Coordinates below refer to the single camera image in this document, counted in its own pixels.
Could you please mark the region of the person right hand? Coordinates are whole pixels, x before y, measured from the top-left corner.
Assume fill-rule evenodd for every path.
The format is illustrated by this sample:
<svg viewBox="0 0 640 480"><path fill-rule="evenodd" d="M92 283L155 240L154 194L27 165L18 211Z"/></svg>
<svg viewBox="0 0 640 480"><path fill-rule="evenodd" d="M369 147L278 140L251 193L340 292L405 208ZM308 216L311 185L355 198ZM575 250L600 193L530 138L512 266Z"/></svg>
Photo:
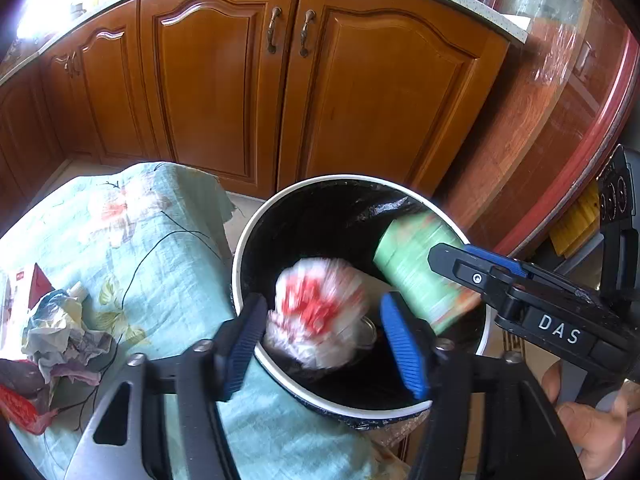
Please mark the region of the person right hand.
<svg viewBox="0 0 640 480"><path fill-rule="evenodd" d="M562 364L555 362L544 373L541 385L572 443L582 452L579 463L587 479L605 479L639 432L639 386L625 382L612 408L601 412L589 405L556 400L561 388Z"/></svg>

